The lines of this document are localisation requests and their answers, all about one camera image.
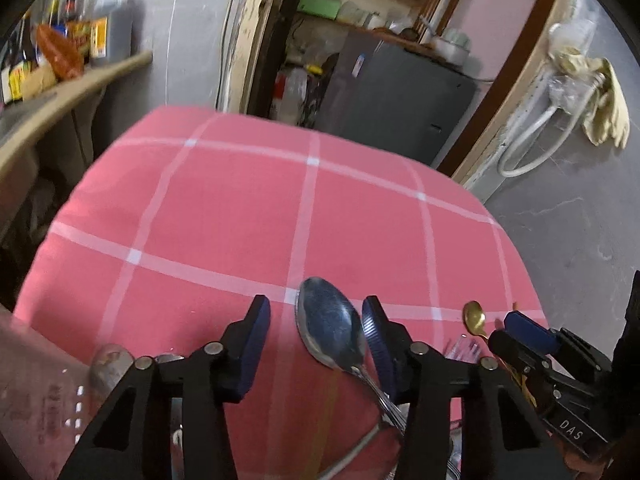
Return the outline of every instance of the screw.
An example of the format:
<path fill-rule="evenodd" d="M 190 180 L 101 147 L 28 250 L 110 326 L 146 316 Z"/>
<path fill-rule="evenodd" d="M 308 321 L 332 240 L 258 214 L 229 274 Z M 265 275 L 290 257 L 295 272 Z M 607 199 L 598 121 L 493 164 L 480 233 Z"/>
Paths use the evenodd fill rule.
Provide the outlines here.
<path fill-rule="evenodd" d="M 409 346 L 409 350 L 416 355 L 425 355 L 429 351 L 429 345 L 422 341 L 414 341 L 411 343 L 411 346 Z"/>
<path fill-rule="evenodd" d="M 208 343 L 205 345 L 204 353 L 209 355 L 218 355 L 224 349 L 225 347 L 222 346 L 222 343 L 219 343 L 218 341 L 214 341 L 213 343 Z"/>
<path fill-rule="evenodd" d="M 486 370 L 497 370 L 498 361 L 496 361 L 493 357 L 483 357 L 482 359 L 480 359 L 480 365 Z"/>
<path fill-rule="evenodd" d="M 151 366 L 151 363 L 153 363 L 153 361 L 154 360 L 148 355 L 139 357 L 136 359 L 136 368 L 138 370 L 146 370 Z"/>

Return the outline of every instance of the checkered tablecloth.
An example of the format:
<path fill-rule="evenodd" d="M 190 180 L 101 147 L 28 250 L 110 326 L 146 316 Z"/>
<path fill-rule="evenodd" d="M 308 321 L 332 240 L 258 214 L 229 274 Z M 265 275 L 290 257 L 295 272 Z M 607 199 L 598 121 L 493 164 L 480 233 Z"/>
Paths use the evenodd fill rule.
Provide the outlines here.
<path fill-rule="evenodd" d="M 353 378 L 306 352 L 293 303 L 304 277 L 377 294 L 442 349 L 478 300 L 491 326 L 513 301 L 544 322 L 525 267 L 470 193 L 392 153 L 204 108 L 159 108 L 92 166 L 59 212 L 15 315 L 88 362 L 103 343 L 189 354 L 271 300 L 253 389 L 226 409 L 242 479 L 312 478 L 375 423 Z M 393 436 L 343 479 L 379 478 Z"/>

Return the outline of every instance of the gray refrigerator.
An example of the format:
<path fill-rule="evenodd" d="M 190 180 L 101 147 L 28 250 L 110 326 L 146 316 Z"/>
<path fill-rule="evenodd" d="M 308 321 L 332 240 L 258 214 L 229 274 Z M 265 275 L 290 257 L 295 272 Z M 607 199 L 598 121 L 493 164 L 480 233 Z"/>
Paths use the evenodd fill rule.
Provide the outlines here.
<path fill-rule="evenodd" d="M 352 31 L 314 128 L 428 165 L 475 91 L 473 80 L 452 68 Z"/>

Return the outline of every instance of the red package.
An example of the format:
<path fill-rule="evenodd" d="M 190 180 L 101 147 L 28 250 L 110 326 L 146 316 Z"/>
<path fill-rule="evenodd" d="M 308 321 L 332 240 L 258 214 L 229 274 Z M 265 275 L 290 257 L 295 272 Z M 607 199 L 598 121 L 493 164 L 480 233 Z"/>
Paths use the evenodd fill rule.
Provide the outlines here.
<path fill-rule="evenodd" d="M 67 81 L 84 73 L 84 59 L 71 40 L 65 38 L 49 25 L 38 25 L 36 30 L 38 47 L 51 64 L 53 72 Z"/>

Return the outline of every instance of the green box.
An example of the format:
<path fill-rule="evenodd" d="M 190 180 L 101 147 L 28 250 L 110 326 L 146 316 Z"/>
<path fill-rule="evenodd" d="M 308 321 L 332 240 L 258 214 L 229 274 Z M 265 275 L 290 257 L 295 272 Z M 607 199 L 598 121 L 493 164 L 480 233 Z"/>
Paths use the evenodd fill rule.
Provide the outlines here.
<path fill-rule="evenodd" d="M 340 0 L 300 0 L 298 12 L 335 20 L 341 6 Z"/>

